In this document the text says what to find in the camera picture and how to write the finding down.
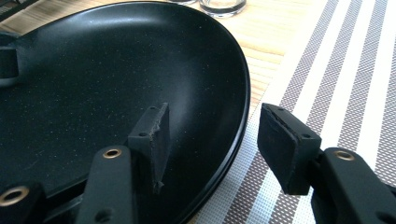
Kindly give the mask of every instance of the wooden table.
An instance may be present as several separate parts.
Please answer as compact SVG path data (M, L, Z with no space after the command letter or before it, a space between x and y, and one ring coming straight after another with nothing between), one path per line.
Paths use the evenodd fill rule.
M26 34L48 22L102 5L125 0L39 0L0 22L0 30ZM247 58L251 80L251 115L292 46L313 0L247 0L238 15L218 19L236 38ZM198 2L190 7L200 10Z

